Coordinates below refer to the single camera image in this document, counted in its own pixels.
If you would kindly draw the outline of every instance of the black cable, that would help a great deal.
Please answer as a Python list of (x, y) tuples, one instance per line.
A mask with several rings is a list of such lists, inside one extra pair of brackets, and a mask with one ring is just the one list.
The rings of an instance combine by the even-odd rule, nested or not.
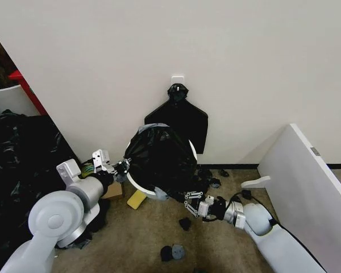
[(276, 220), (271, 212), (267, 209), (267, 207), (262, 203), (260, 202), (256, 197), (253, 197), (251, 196), (251, 198), (253, 198), (256, 202), (258, 202), (260, 205), (262, 205), (264, 207), (264, 209), (267, 210), (267, 212), (271, 215), (272, 217), (272, 220), (274, 220), (275, 223), (277, 223), (282, 229), (284, 229), (285, 231), (287, 231), (298, 243), (300, 243), (300, 245), (308, 252), (308, 254), (315, 260), (316, 263), (318, 263), (319, 266), (321, 266), (321, 268), (327, 272), (323, 266), (320, 264), (320, 262), (316, 259), (316, 257), (311, 253), (311, 251), (309, 251), (309, 249), (296, 237), (294, 236), (294, 234), (292, 232), (290, 232), (286, 227), (284, 227), (278, 220)]
[(232, 199), (234, 199), (235, 196), (237, 196), (237, 195), (239, 195), (239, 194), (241, 194), (241, 192), (236, 192), (233, 196), (231, 196), (231, 198), (230, 198), (230, 200), (229, 200), (229, 202), (228, 202), (228, 205), (227, 205), (227, 207), (226, 207), (225, 212), (226, 212), (226, 211), (228, 210), (228, 208), (230, 207), (231, 202), (232, 202)]

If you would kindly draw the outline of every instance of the red object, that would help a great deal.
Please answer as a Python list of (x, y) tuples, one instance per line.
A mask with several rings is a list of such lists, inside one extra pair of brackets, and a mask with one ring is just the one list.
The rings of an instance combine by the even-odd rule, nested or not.
[(19, 70), (16, 70), (12, 74), (10, 74), (9, 79), (19, 82), (19, 84), (22, 86), (23, 90), (27, 94), (28, 98), (32, 101), (32, 103), (34, 104), (34, 106), (41, 115), (48, 115), (47, 111), (40, 103), (39, 99), (36, 97), (33, 91), (30, 89), (30, 86), (28, 85), (27, 81), (25, 80), (25, 78), (23, 77)]

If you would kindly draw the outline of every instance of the yellow sponge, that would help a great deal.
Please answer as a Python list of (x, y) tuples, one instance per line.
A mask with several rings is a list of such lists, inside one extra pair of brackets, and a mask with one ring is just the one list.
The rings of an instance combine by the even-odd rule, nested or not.
[(127, 204), (133, 209), (137, 209), (146, 197), (147, 196), (143, 192), (137, 189), (129, 200), (127, 200)]

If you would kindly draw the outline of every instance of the trash bag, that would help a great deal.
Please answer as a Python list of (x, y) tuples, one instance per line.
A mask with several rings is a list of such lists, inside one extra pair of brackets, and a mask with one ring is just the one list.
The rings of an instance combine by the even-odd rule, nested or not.
[(198, 154), (203, 154), (209, 117), (187, 101), (187, 93), (188, 89), (183, 84), (173, 84), (168, 89), (169, 100), (148, 114), (144, 124), (167, 124), (178, 135), (189, 139)]
[(64, 190), (56, 166), (76, 156), (48, 116), (0, 115), (0, 268), (32, 238), (28, 215), (44, 195)]
[(197, 160), (191, 144), (168, 125), (154, 123), (140, 127), (124, 158), (131, 159), (131, 177), (147, 190), (158, 187), (181, 202), (183, 193), (193, 189)]

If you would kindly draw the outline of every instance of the cardboard box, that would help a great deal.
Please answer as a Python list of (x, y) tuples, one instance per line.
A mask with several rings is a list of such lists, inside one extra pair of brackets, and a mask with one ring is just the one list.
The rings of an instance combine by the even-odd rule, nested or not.
[(107, 192), (101, 198), (103, 199), (110, 199), (110, 200), (117, 200), (124, 197), (124, 190), (123, 184), (119, 182), (113, 182), (108, 188)]

